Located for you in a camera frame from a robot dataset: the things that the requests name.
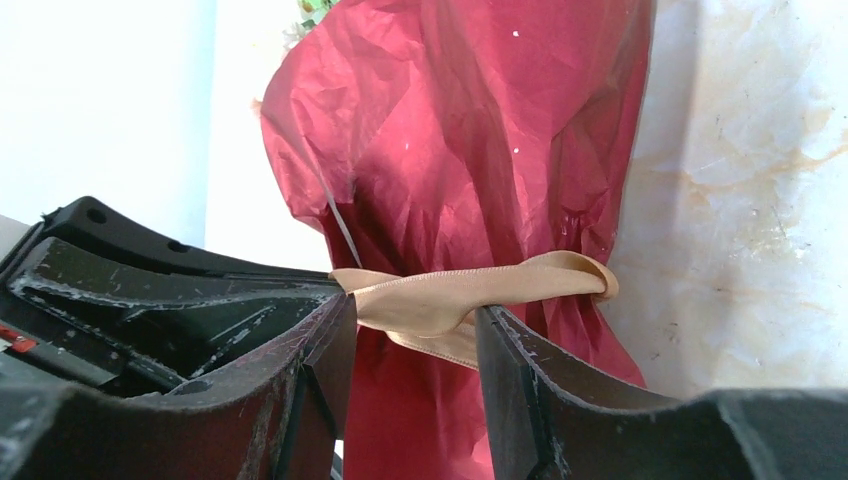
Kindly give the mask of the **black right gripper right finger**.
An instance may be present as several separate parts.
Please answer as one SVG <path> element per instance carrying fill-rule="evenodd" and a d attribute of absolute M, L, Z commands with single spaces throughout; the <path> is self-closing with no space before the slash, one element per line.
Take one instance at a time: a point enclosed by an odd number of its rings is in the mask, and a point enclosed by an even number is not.
<path fill-rule="evenodd" d="M 843 479 L 847 394 L 720 389 L 678 400 L 609 376 L 502 307 L 476 313 L 499 479 Z"/>

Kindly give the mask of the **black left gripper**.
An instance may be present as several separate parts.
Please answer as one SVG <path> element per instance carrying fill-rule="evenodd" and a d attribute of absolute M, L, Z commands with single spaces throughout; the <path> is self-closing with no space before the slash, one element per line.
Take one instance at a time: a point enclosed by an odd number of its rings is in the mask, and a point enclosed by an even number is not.
<path fill-rule="evenodd" d="M 107 394 L 169 392 L 285 333 L 338 285 L 183 244 L 91 196 L 1 259 L 11 356 Z"/>

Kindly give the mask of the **beige satin ribbon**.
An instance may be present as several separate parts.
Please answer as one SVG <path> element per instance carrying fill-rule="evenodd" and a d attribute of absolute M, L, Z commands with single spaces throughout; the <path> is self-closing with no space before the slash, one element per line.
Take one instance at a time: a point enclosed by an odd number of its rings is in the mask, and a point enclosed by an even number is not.
<path fill-rule="evenodd" d="M 600 262 L 566 250 L 509 266 L 407 277 L 355 268 L 329 278 L 354 297 L 357 322 L 407 349 L 477 370 L 474 313 L 575 295 L 615 297 L 619 283 Z"/>

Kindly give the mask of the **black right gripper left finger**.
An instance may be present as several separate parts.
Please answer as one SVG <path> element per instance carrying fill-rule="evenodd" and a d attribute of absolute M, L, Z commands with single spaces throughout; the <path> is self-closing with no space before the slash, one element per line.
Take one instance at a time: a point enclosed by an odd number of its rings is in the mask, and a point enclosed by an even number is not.
<path fill-rule="evenodd" d="M 292 329 L 160 395 L 1 387 L 5 479 L 337 479 L 355 350 L 337 295 Z"/>

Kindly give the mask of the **red paper bouquet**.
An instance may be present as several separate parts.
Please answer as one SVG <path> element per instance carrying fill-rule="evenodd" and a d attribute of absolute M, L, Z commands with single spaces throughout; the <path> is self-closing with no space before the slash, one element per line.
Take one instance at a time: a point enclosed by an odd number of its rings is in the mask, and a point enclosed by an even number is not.
<path fill-rule="evenodd" d="M 609 259 L 650 1 L 342 1 L 263 95 L 292 216 L 337 268 Z"/>

